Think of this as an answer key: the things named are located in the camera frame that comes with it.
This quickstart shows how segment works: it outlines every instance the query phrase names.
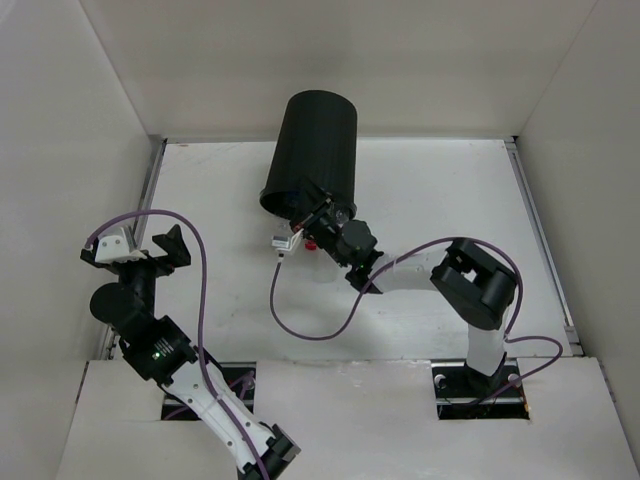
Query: black bracket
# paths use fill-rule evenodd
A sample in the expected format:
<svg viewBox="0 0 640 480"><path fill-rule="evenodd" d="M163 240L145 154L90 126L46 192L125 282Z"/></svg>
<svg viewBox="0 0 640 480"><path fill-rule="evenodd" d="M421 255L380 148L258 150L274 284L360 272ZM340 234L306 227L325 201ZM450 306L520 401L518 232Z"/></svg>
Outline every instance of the black bracket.
<svg viewBox="0 0 640 480"><path fill-rule="evenodd" d="M291 438L284 433L278 425L271 428L274 437L267 440L269 450L262 455L264 463L270 478L278 478L280 474L289 466L289 463L300 453L298 447ZM238 472L238 478L241 480L262 480L264 477L260 473L256 464L248 463L244 467L244 472Z"/></svg>
<svg viewBox="0 0 640 480"><path fill-rule="evenodd" d="M471 272L472 280L465 276ZM465 322L481 330L500 329L518 284L514 272L468 238L451 243L431 281Z"/></svg>
<svg viewBox="0 0 640 480"><path fill-rule="evenodd" d="M434 362L431 373L440 420L529 419L522 386L484 400L507 384L510 375L520 376L518 364L513 360L503 360L492 377L484 377L462 361Z"/></svg>
<svg viewBox="0 0 640 480"><path fill-rule="evenodd" d="M191 265L191 254L182 239L182 230L180 229L180 225L176 224L171 227L171 230L166 234L154 235L151 239L153 240L153 243L158 245L167 253L162 257L156 258L148 255L147 251L142 251L147 254L147 257L142 261L146 261L155 266L156 277L166 277L171 275L176 268L188 267ZM95 261L99 242L100 240L96 238L91 250L83 248L80 252L80 258L95 268L106 269L114 275L119 275L120 270L118 264L98 263Z"/></svg>
<svg viewBox="0 0 640 480"><path fill-rule="evenodd" d="M335 210L330 193L308 179L301 182L301 198L289 225L294 232L304 229L305 238L313 240L341 267L351 267L347 281L361 291L369 280L375 261L382 255L366 222L348 219ZM380 293L370 285L367 293Z"/></svg>

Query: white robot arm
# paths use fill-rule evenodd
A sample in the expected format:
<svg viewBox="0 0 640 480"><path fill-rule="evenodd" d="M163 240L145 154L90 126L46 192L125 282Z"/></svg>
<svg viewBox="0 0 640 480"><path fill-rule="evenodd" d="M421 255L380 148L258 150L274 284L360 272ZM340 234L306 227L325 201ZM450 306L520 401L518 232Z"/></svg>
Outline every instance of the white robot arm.
<svg viewBox="0 0 640 480"><path fill-rule="evenodd" d="M431 272L440 265L446 255L446 248L434 248L429 252L413 255L402 263L394 263L390 269L376 277L373 284L380 293L394 290L438 291L431 281ZM372 270L375 272L397 258L385 253L375 261ZM487 377L493 376L505 356L504 328L504 322L501 322L496 330L481 330L469 325L469 349L466 359L469 368Z"/></svg>
<svg viewBox="0 0 640 480"><path fill-rule="evenodd" d="M241 480L277 479L300 452L277 425L259 422L227 385L218 364L205 362L169 318L154 316L155 282L175 268L190 265L180 227L153 237L166 251L151 257L135 249L126 227L119 227L83 249L81 258L118 276L91 298L91 313L120 335L124 360L144 379L179 398L220 438L233 455Z"/></svg>

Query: white panel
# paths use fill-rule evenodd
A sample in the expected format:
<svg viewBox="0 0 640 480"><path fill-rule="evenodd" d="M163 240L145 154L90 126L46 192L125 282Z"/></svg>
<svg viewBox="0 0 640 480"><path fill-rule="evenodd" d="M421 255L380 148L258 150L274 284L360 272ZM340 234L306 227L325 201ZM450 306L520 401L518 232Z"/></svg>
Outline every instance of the white panel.
<svg viewBox="0 0 640 480"><path fill-rule="evenodd" d="M3 362L0 369L0 478L55 477L85 362Z"/></svg>
<svg viewBox="0 0 640 480"><path fill-rule="evenodd" d="M276 264L270 247L278 223L258 203L274 143L193 144L167 149L154 208L184 214L200 229L209 257L206 346L219 360L462 358L467 326L436 292L369 296L349 329L329 342L281 331L269 312ZM429 240L467 235L494 242L523 271L525 301L514 336L562 341L563 313L547 276L509 157L501 141L361 140L356 179L358 218L379 247L404 253ZM171 219L154 217L150 236ZM169 315L195 341L200 292L197 245L185 233L193 265L158 283L156 314ZM300 249L284 263L277 310L294 329L326 335L344 321L356 292L342 278L318 283L320 251ZM554 355L543 342L512 345L512 355Z"/></svg>
<svg viewBox="0 0 640 480"><path fill-rule="evenodd" d="M520 139L578 333L640 459L640 3L598 3Z"/></svg>
<svg viewBox="0 0 640 480"><path fill-rule="evenodd" d="M91 367L57 480L235 478L201 422L153 421L152 382L124 362ZM282 480L639 478L595 359L562 359L526 380L530 422L438 421L428 362L260 362L256 378L258 415L302 448ZM138 418L101 407L124 396Z"/></svg>
<svg viewBox="0 0 640 480"><path fill-rule="evenodd" d="M216 138L310 88L365 134L516 134L594 2L82 1L147 130Z"/></svg>
<svg viewBox="0 0 640 480"><path fill-rule="evenodd" d="M57 480L231 480L227 446L202 422L160 422L164 394L123 361L93 361Z"/></svg>
<svg viewBox="0 0 640 480"><path fill-rule="evenodd" d="M531 421L439 421L428 363L261 362L257 378L257 414L302 448L292 479L640 478L595 359L525 380Z"/></svg>
<svg viewBox="0 0 640 480"><path fill-rule="evenodd" d="M87 359L91 231L136 204L150 145L76 0L0 24L0 358Z"/></svg>

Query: white cardboard wall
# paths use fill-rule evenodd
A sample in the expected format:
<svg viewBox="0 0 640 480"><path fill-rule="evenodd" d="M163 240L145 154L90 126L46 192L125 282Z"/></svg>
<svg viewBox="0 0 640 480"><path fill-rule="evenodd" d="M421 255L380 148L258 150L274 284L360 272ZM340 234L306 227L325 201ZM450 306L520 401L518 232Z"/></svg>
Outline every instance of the white cardboard wall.
<svg viewBox="0 0 640 480"><path fill-rule="evenodd" d="M531 421L439 421L429 362L266 361L256 379L257 414L302 448L283 480L640 478L595 359L526 379ZM124 362L91 362L57 480L235 478L226 445L161 405Z"/></svg>
<svg viewBox="0 0 640 480"><path fill-rule="evenodd" d="M520 132L595 0L82 0L149 133L273 138L334 90L365 135Z"/></svg>
<svg viewBox="0 0 640 480"><path fill-rule="evenodd" d="M519 141L578 333L640 460L640 2L601 0Z"/></svg>
<svg viewBox="0 0 640 480"><path fill-rule="evenodd" d="M150 145L77 0L0 2L0 478L54 477L98 323L90 231Z"/></svg>

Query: black bin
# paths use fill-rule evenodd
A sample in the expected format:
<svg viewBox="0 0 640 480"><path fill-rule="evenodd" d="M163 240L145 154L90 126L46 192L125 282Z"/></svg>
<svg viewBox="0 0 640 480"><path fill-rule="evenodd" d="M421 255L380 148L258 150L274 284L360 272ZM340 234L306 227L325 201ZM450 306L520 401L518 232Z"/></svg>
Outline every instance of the black bin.
<svg viewBox="0 0 640 480"><path fill-rule="evenodd" d="M358 113L346 98L309 90L292 97L282 120L262 207L291 220L308 178L330 193L336 214L353 218Z"/></svg>

